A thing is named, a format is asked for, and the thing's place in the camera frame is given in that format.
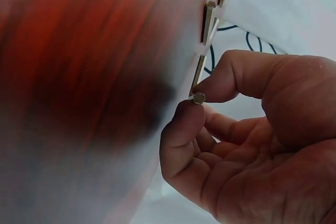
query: dark blue line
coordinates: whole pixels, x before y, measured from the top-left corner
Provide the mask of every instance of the dark blue line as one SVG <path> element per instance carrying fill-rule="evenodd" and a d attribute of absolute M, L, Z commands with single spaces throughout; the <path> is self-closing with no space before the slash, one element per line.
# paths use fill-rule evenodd
<path fill-rule="evenodd" d="M 222 27 L 222 28 L 217 29 L 217 31 L 227 31 L 227 30 L 230 30 L 236 27 L 238 26 L 234 25 L 234 26 Z"/>
<path fill-rule="evenodd" d="M 249 36 L 249 35 L 250 35 L 250 32 L 249 32 L 249 31 L 246 32 L 246 37 L 245 37 L 245 39 L 246 39 L 246 43 L 247 43 L 249 49 L 250 49 L 251 51 L 254 51 L 253 48 L 252 48 L 252 46 L 251 46 L 251 44 L 250 44 L 250 41 L 249 41 L 249 39 L 248 39 L 248 36 Z"/>
<path fill-rule="evenodd" d="M 212 74 L 212 72 L 208 70 L 208 68 L 204 68 L 204 71 L 207 72 L 208 74 Z"/>
<path fill-rule="evenodd" d="M 270 45 L 270 47 L 271 47 L 271 49 L 273 50 L 273 52 L 277 55 L 278 53 L 275 51 L 274 46 L 273 46 L 272 44 L 270 44 L 270 43 L 268 43 L 268 44 Z"/>
<path fill-rule="evenodd" d="M 262 52 L 262 44 L 261 44 L 261 40 L 260 40 L 259 37 L 257 37 L 257 38 L 258 38 L 258 41 L 259 41 L 259 49 L 260 49 L 260 52 Z"/>
<path fill-rule="evenodd" d="M 212 70 L 214 70 L 215 69 L 215 51 L 212 45 L 210 46 L 210 52 L 211 52 L 211 68 Z"/>

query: white fabric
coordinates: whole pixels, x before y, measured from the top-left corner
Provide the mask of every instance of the white fabric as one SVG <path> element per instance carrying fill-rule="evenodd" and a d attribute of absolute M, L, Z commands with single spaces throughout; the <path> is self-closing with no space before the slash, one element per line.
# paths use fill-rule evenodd
<path fill-rule="evenodd" d="M 335 0 L 228 0 L 224 18 L 289 54 L 336 60 Z"/>

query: small nut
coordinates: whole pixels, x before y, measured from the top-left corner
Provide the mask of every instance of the small nut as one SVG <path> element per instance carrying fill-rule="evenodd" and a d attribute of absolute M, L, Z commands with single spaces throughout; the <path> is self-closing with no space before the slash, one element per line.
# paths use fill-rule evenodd
<path fill-rule="evenodd" d="M 188 100 L 193 100 L 195 104 L 202 105 L 203 102 L 205 102 L 205 94 L 201 92 L 197 92 L 190 96 Z"/>

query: printed design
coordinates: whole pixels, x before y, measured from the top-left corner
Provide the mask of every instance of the printed design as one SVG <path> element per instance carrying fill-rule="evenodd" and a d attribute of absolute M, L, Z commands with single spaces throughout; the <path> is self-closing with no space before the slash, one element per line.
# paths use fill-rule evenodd
<path fill-rule="evenodd" d="M 228 26 L 228 27 L 222 27 L 222 28 L 218 28 L 217 31 L 228 31 L 228 30 L 232 30 L 232 29 L 235 29 L 237 28 L 238 26 L 236 25 L 233 25 L 233 26 Z M 253 48 L 251 43 L 250 43 L 250 36 L 254 36 L 257 38 L 258 40 L 258 44 L 259 44 L 259 48 L 256 49 L 256 48 Z M 263 51 L 263 48 L 266 47 L 266 45 L 268 45 L 270 47 L 270 49 L 272 50 L 272 52 L 274 54 L 278 54 L 274 48 L 274 46 L 270 43 L 267 43 L 267 42 L 264 42 L 264 46 L 262 46 L 262 42 L 261 42 L 261 39 L 255 35 L 252 35 L 250 32 L 246 32 L 246 36 L 245 36 L 245 41 L 246 41 L 246 44 L 248 46 L 248 48 L 251 50 L 251 51 L 258 51 L 258 52 L 262 52 Z M 210 45 L 210 53 L 211 53 L 211 66 L 209 68 L 207 67 L 204 67 L 204 71 L 208 74 L 212 74 L 212 72 L 214 71 L 215 67 L 216 67 L 216 58 L 218 58 L 218 55 L 215 55 L 215 50 L 214 50 L 214 46 L 213 45 Z"/>

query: patterned fabric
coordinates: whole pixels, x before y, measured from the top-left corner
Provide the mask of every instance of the patterned fabric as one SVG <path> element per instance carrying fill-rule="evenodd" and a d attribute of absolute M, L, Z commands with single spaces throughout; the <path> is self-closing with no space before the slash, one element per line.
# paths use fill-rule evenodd
<path fill-rule="evenodd" d="M 207 54 L 207 62 L 204 68 L 205 73 L 203 75 L 204 78 L 211 74 L 222 54 L 230 49 L 284 54 L 283 51 L 274 47 L 272 44 L 225 21 L 220 23 L 218 32 L 212 42 Z"/>

